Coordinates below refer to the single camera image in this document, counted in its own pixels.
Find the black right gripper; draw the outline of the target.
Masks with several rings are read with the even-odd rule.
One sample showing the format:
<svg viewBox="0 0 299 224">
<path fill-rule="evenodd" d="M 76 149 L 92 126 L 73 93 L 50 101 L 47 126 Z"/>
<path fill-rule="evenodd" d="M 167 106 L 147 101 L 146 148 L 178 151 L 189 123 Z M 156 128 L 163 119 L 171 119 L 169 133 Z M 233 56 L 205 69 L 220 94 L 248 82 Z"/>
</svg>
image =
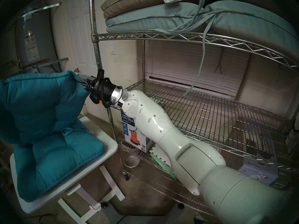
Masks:
<svg viewBox="0 0 299 224">
<path fill-rule="evenodd" d="M 105 108 L 116 105 L 123 94 L 122 86 L 117 86 L 108 77 L 104 77 L 103 69 L 98 70 L 97 77 L 78 74 L 75 80 L 90 93 L 89 97 L 93 103 L 100 103 Z"/>
</svg>

